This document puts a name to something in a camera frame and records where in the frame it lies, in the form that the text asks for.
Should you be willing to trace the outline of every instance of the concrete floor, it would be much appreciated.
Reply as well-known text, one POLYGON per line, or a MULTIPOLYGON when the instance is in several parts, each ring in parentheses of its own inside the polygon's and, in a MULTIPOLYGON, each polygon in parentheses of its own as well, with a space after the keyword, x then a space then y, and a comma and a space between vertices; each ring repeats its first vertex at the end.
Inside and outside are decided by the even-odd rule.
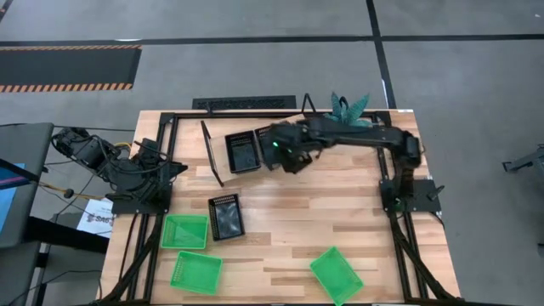
MULTIPOLYGON (((544 33, 538 0, 375 2, 383 35, 544 33)), ((0 41, 370 34, 363 0, 14 0, 0 23, 0 41)), ((397 105, 415 110, 431 172, 446 186, 441 201, 462 295, 542 305, 544 258, 536 249, 544 241, 542 178, 534 169, 506 174, 501 162, 544 143, 544 41, 384 48, 397 105)), ((132 129, 140 110, 189 109, 197 97, 296 94, 300 104, 309 92, 326 107, 332 90, 349 99, 370 93, 371 108, 386 107, 372 42, 144 46, 133 90, 3 93, 0 124, 132 129)), ((112 142, 133 136, 99 135, 112 142)), ((60 160, 51 150, 48 161, 60 160)), ((88 176, 65 165, 44 180, 77 190, 88 176)), ((97 180, 88 193, 107 191, 97 180)), ((32 213, 50 218, 63 206, 40 193, 32 213)), ((100 260, 93 264, 100 269, 100 260)), ((45 304, 89 302, 96 279, 53 284, 45 304)))

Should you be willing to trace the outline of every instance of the wooden tabletop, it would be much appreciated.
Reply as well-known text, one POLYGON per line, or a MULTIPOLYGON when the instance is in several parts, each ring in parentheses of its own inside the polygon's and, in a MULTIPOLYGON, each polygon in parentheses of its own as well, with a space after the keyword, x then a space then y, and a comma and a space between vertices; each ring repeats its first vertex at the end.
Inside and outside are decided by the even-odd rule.
MULTIPOLYGON (((134 139, 155 139, 160 114, 158 110, 141 111, 134 139)), ((391 110, 391 119, 394 126, 419 136, 412 111, 391 110)), ((274 120, 204 122, 213 137, 274 120)), ((206 249, 197 251, 224 260, 215 296, 170 287, 178 251, 161 249, 152 303, 331 303, 309 269, 310 262, 331 246, 338 247, 365 283, 349 300, 351 303, 403 300, 393 238, 378 193, 381 174, 375 149, 338 145, 323 151, 318 161, 297 175, 279 169, 251 180, 233 180, 221 188, 209 167, 200 119, 182 119, 173 159, 188 165, 189 170, 173 184, 170 213, 208 214, 209 198, 237 193, 246 234, 218 242, 208 235, 206 249)), ((415 175, 428 176, 425 158, 415 175)), ((429 213, 414 212, 412 216, 423 262, 448 292, 458 296, 442 226, 429 213)), ((101 277, 104 293, 117 283, 132 218, 123 215, 115 220, 101 277)), ((153 223, 151 219, 148 233, 153 223)), ((134 227, 126 267, 132 262, 137 232, 138 225, 134 227)), ((417 296, 413 267, 409 259, 407 263, 412 295, 417 296)), ((140 270, 136 297, 142 297, 146 271, 147 260, 140 270)))

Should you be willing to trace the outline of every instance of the black basket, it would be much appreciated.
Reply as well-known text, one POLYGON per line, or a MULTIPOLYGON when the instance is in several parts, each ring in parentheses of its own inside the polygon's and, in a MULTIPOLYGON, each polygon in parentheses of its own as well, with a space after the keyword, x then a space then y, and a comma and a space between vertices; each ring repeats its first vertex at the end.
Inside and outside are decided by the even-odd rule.
POLYGON ((246 173, 261 167, 253 131, 227 135, 224 140, 227 144, 231 173, 246 173))
POLYGON ((271 146, 264 146, 264 140, 266 139, 269 130, 270 126, 258 128, 255 130, 255 135, 257 135, 258 146, 259 149, 261 149, 264 164, 269 170, 274 170, 280 166, 280 163, 275 158, 274 148, 271 146))
POLYGON ((214 241, 239 237, 246 233, 237 194, 209 199, 207 203, 214 241))

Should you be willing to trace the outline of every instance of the green plastic basket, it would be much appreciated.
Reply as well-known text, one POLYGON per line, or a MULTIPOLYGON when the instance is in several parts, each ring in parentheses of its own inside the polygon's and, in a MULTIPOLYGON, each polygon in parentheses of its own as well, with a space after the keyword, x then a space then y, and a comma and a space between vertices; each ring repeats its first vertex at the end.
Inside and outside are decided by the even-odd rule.
POLYGON ((162 231, 161 247, 204 249, 208 220, 207 215, 167 215, 162 231))
POLYGON ((346 303, 363 287, 363 281, 335 246, 321 254, 309 268, 337 306, 346 303))
POLYGON ((218 289, 223 259, 181 251, 170 286, 189 292, 214 295, 218 289))

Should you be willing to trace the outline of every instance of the green plant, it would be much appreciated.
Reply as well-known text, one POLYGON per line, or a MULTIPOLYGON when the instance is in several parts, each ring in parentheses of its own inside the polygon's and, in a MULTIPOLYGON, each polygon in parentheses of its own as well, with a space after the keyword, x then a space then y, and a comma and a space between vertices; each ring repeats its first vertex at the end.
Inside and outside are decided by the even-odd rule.
POLYGON ((338 96, 332 92, 332 114, 325 114, 325 117, 335 122, 341 122, 352 127, 368 127, 372 125, 372 123, 366 120, 359 120, 360 116, 363 114, 363 111, 365 111, 366 105, 368 104, 368 99, 369 94, 349 106, 346 98, 338 98, 338 96))

